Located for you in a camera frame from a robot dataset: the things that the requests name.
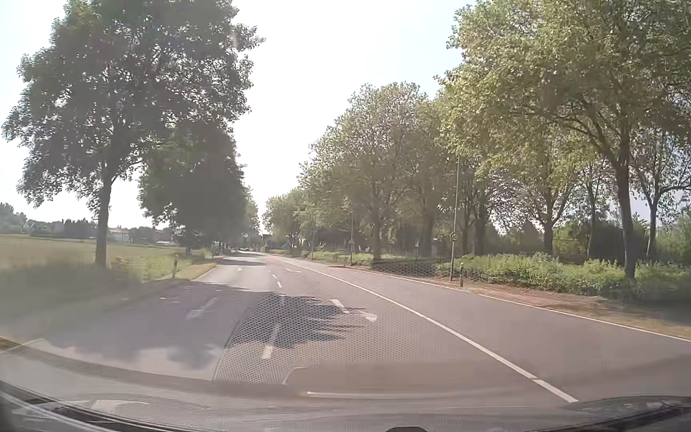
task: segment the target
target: field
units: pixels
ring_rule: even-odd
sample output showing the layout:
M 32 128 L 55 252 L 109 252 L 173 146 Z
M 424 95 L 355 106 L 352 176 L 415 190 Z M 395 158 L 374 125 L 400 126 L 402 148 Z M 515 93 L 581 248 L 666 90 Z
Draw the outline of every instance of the field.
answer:
M 205 250 L 186 255 L 182 248 L 109 243 L 108 268 L 94 266 L 93 240 L 33 238 L 0 234 L 0 320 L 85 302 L 109 293 L 140 294 L 157 287 L 148 284 L 168 278 L 178 254 L 178 278 L 202 273 Z
M 150 260 L 157 256 L 183 254 L 182 248 L 108 243 L 108 264 L 117 258 Z M 36 238 L 25 234 L 0 234 L 0 269 L 41 267 L 51 262 L 92 263 L 94 240 Z

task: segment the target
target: bush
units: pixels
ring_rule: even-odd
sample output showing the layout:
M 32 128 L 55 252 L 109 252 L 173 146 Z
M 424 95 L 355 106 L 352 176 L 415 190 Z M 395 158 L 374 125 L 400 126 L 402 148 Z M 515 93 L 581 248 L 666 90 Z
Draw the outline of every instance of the bush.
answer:
M 466 255 L 455 260 L 455 270 L 460 263 L 464 275 L 476 280 L 571 294 L 609 295 L 625 281 L 623 271 L 610 262 L 589 260 L 583 265 L 562 264 L 543 253 L 531 257 Z M 449 263 L 438 264 L 437 271 L 448 273 Z
M 607 298 L 642 303 L 691 305 L 691 268 L 665 264 L 640 264 L 634 285 L 623 270 L 603 260 L 582 265 L 562 264 L 546 254 L 466 255 L 455 260 L 455 270 L 463 263 L 464 277 L 492 284 L 507 284 L 570 294 L 602 295 Z M 449 263 L 436 265 L 437 275 L 449 274 Z
M 640 266 L 637 285 L 629 296 L 647 303 L 691 304 L 691 268 L 663 264 Z

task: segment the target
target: asphalt road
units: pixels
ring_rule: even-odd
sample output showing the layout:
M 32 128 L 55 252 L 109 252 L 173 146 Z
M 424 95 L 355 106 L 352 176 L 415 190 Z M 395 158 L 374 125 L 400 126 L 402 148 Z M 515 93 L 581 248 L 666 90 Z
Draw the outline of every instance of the asphalt road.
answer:
M 311 398 L 459 395 L 557 406 L 691 395 L 691 342 L 449 288 L 261 254 L 229 257 L 160 298 L 35 348 L 206 383 Z

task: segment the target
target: windshield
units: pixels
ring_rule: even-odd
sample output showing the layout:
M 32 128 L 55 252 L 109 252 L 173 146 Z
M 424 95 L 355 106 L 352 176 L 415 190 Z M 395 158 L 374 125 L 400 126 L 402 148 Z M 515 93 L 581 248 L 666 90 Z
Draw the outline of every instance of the windshield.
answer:
M 0 383 L 205 430 L 691 398 L 691 1 L 0 0 Z

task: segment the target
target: building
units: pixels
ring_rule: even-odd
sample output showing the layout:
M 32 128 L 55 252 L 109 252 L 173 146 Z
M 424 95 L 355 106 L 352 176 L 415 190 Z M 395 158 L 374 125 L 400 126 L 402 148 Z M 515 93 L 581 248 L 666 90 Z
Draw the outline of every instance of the building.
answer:
M 130 230 L 126 228 L 116 227 L 108 229 L 108 240 L 115 241 L 117 243 L 129 243 L 130 242 Z

